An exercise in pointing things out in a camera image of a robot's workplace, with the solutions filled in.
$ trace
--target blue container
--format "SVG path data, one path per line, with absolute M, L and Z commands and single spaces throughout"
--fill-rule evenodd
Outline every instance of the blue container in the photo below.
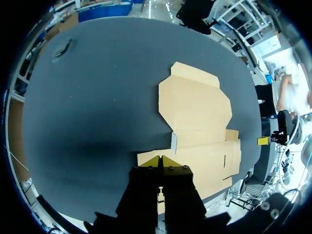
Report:
M 130 4 L 118 4 L 118 5 L 109 5 L 109 6 L 97 6 L 90 8 L 89 10 L 81 11 L 78 14 L 79 22 L 111 17 L 111 16 L 127 16 L 132 9 L 132 3 Z
M 272 84 L 272 76 L 271 75 L 265 75 L 265 78 L 267 79 L 269 84 Z

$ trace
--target black table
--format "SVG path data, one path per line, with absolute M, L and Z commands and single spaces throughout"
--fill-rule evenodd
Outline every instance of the black table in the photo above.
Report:
M 58 59 L 56 49 L 71 39 Z M 176 62 L 218 76 L 239 130 L 243 178 L 258 161 L 260 112 L 252 77 L 226 48 L 193 30 L 151 19 L 106 18 L 56 35 L 35 65 L 23 112 L 34 185 L 59 212 L 93 222 L 115 209 L 137 153 L 170 147 L 158 84 Z

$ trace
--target person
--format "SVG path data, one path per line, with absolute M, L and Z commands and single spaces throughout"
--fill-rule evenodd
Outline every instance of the person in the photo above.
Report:
M 292 118 L 309 113 L 312 93 L 304 79 L 298 69 L 286 69 L 281 81 L 257 85 L 258 100 L 264 101 L 259 104 L 261 117 L 269 117 L 282 110 L 288 110 Z

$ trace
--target white shirt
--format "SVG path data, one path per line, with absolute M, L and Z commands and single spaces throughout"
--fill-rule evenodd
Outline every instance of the white shirt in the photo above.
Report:
M 285 91 L 284 108 L 289 112 L 295 112 L 298 115 L 305 115 L 310 112 L 310 106 L 307 101 L 309 88 L 306 84 L 305 77 L 299 75 L 299 70 L 286 69 L 286 74 L 292 76 L 292 84 L 287 84 Z M 277 102 L 280 95 L 280 81 L 272 84 L 273 102 L 276 110 Z

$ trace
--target floor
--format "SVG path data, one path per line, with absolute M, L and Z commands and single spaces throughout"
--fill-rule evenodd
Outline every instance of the floor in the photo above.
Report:
M 180 9 L 181 3 L 182 0 L 147 0 L 142 11 L 141 11 L 142 4 L 134 4 L 129 16 L 162 20 L 170 23 L 180 24 L 181 21 L 177 19 L 175 15 Z M 214 31 L 212 31 L 212 34 L 207 37 L 209 37 L 214 41 L 219 41 L 222 38 L 222 36 L 220 36 L 218 33 Z M 228 41 L 225 41 L 224 43 L 222 43 L 222 45 L 227 49 L 229 49 L 229 51 L 234 53 L 231 49 L 231 44 Z M 253 76 L 253 80 L 255 84 L 263 84 L 264 82 L 261 78 L 257 76 Z M 241 181 L 239 181 L 236 185 L 234 185 L 234 187 L 239 188 L 240 183 Z M 230 223 L 241 219 L 247 213 L 247 210 L 243 210 L 242 208 L 234 204 L 231 204 L 229 207 L 227 207 L 230 198 L 231 194 L 225 192 L 224 194 L 221 194 L 215 199 L 205 203 L 204 205 L 207 210 L 206 217 L 211 217 L 223 212 L 227 212 L 231 217 Z M 86 231 L 83 225 L 83 221 L 68 217 L 64 214 L 61 215 L 68 221 L 72 222 L 77 227 Z M 160 221 L 158 224 L 157 233 L 165 233 L 165 225 L 162 221 Z

